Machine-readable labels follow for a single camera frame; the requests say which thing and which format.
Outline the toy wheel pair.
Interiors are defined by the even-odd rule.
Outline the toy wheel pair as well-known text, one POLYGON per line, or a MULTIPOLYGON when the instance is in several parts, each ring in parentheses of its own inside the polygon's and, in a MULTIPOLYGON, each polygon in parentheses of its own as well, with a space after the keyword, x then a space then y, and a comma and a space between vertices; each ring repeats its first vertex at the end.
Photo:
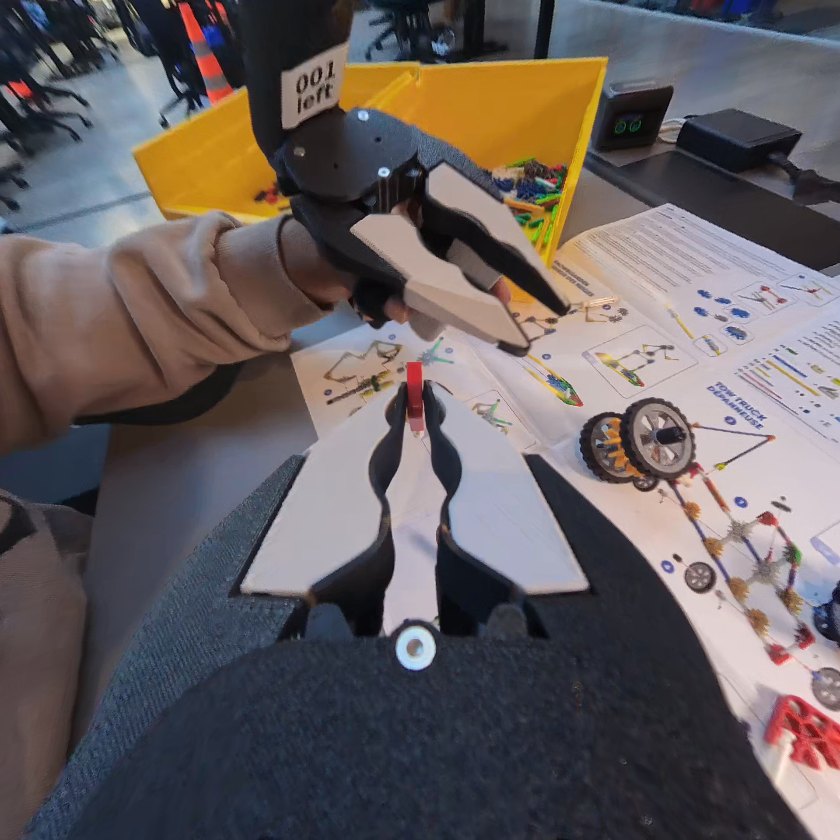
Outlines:
POLYGON ((676 405, 654 397, 592 416, 577 445, 594 478, 645 492, 682 479, 697 464, 693 426, 676 405))

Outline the small black digital clock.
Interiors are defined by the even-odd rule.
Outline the small black digital clock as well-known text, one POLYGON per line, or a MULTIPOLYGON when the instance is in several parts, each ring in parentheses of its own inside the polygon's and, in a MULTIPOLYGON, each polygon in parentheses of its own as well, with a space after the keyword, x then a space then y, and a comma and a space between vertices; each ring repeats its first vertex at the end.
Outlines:
POLYGON ((675 88, 657 80, 611 81, 604 85, 591 147, 621 151, 653 145, 675 88))

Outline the black office chair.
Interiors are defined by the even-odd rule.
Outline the black office chair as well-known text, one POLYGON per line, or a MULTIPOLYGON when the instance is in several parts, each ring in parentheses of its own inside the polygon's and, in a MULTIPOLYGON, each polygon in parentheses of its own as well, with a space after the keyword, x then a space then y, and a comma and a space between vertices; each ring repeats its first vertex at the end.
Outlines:
POLYGON ((40 61, 41 42, 35 25, 25 16, 21 2, 1 3, 1 123, 2 142, 24 156, 34 154, 35 136, 65 131, 77 143, 81 135, 68 123, 77 119, 85 129, 92 121, 86 113, 60 111, 58 98, 74 100, 84 109, 89 102, 64 88, 38 81, 33 71, 40 61))
POLYGON ((370 25, 381 31, 366 46, 364 60, 371 62, 374 53, 383 51, 385 42, 393 38, 396 59, 422 62, 442 62, 453 58, 457 36, 446 23, 434 23, 431 17, 437 1, 367 1, 365 12, 373 12, 370 25))

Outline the detached toy model section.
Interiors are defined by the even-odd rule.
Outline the detached toy model section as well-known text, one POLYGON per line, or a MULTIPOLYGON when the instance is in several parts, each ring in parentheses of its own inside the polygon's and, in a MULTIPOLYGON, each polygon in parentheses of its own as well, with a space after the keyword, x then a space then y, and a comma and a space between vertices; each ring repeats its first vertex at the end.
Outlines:
POLYGON ((836 583, 829 600, 813 607, 812 620, 815 629, 828 641, 839 646, 839 592, 840 584, 836 583))

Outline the colourful construction toy model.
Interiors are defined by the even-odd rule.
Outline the colourful construction toy model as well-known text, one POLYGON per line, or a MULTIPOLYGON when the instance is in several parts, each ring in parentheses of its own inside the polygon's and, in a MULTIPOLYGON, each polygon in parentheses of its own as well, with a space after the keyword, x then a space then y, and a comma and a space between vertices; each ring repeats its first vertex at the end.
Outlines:
POLYGON ((794 763, 812 770, 824 767, 839 771, 839 725, 802 698, 780 696, 773 704, 763 740, 778 746, 783 736, 792 736, 791 752, 794 763))

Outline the person's upper body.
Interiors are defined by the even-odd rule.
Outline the person's upper body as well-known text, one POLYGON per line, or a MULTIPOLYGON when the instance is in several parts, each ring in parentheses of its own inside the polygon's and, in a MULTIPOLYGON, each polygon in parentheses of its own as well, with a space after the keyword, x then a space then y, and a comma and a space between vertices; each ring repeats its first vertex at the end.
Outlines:
POLYGON ((92 518, 1 495, 1 838, 18 838, 67 761, 92 518))

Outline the orange traffic cone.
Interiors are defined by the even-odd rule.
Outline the orange traffic cone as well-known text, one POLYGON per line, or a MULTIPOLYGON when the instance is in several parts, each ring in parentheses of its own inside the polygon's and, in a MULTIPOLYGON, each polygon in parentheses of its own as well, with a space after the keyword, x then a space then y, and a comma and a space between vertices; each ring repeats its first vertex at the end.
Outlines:
POLYGON ((228 83, 222 67, 208 44, 194 15, 192 6, 187 1, 178 1, 177 6, 204 81, 206 96, 211 106, 216 107, 219 102, 229 97, 234 90, 228 83))

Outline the person's left forearm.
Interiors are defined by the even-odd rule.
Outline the person's left forearm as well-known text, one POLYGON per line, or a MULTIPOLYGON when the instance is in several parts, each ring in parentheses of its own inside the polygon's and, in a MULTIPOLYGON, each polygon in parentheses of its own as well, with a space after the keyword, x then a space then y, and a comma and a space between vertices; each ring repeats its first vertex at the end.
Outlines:
POLYGON ((284 351, 292 331, 330 312, 280 263, 288 217, 242 225, 211 212, 99 248, 3 235, 2 454, 284 351))

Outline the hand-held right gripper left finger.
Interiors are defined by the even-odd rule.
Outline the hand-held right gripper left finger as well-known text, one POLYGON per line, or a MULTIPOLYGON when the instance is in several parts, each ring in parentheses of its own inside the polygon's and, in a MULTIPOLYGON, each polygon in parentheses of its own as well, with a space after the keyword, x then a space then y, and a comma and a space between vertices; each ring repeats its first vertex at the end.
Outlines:
POLYGON ((407 386, 366 404, 310 447, 238 585, 242 595, 337 606, 381 628, 395 566, 387 491, 401 464, 407 386))

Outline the yellow plastic bin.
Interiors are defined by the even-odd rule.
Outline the yellow plastic bin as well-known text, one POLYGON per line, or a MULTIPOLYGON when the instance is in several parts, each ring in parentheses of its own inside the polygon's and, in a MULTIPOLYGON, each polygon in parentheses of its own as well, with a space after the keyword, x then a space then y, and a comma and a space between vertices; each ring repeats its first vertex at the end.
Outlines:
POLYGON ((484 170, 524 159, 564 165, 551 238, 537 245, 553 263, 589 150, 608 58, 422 65, 349 64, 339 104, 391 114, 465 152, 484 170))
POLYGON ((288 211, 254 137, 245 89, 142 143, 133 157, 166 219, 221 211, 258 224, 288 211))

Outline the white instruction sheet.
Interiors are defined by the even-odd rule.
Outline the white instruction sheet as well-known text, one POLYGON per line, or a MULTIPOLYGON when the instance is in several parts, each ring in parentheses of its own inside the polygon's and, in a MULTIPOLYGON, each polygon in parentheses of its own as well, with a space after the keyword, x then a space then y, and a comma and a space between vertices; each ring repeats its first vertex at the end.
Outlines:
POLYGON ((838 721, 838 646, 814 606, 838 582, 838 278, 675 206, 583 233, 553 269, 564 318, 526 297, 523 358, 455 331, 359 327, 292 355, 323 436, 405 377, 453 392, 523 454, 539 454, 621 529, 681 606, 785 798, 838 838, 838 771, 763 741, 775 701, 838 721), (696 466, 655 490, 609 485, 578 437, 599 413, 654 397, 693 426, 696 466))

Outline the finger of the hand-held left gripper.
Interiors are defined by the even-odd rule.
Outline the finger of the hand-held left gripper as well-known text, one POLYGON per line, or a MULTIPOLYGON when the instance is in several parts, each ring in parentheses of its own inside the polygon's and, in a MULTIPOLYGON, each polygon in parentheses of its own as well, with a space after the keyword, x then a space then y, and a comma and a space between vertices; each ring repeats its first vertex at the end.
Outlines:
POLYGON ((529 352, 528 337, 496 293, 504 286, 502 275, 468 246, 453 243, 447 257, 438 257, 411 218, 401 213, 365 216, 350 233, 402 278, 402 299, 416 313, 510 354, 529 352))
POLYGON ((461 170, 446 162, 429 169, 421 208, 425 228, 468 246, 556 316, 568 314, 570 301, 507 205, 461 170))

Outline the short red toy rod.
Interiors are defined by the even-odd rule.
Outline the short red toy rod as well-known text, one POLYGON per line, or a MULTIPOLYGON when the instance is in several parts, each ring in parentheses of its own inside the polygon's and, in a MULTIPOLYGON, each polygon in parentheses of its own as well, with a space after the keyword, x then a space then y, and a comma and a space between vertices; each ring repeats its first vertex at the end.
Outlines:
POLYGON ((406 421, 416 438, 425 434, 424 368, 421 361, 406 363, 406 421))

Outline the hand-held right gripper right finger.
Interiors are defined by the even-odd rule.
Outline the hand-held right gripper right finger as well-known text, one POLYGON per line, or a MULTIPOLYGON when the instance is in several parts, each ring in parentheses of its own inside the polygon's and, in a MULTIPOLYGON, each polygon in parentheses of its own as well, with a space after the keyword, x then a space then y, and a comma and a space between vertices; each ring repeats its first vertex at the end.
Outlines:
POLYGON ((544 628, 536 600, 590 584, 527 458, 439 384, 423 385, 434 475, 444 490, 435 569, 441 628, 544 628))

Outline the pile of loose toy pieces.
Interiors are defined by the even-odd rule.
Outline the pile of loose toy pieces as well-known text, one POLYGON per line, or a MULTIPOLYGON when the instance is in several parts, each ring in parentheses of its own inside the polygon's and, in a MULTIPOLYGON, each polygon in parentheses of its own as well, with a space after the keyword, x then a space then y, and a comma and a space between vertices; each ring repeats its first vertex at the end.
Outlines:
POLYGON ((534 248, 547 251, 560 217, 569 168, 536 158, 500 165, 490 172, 504 204, 534 248))

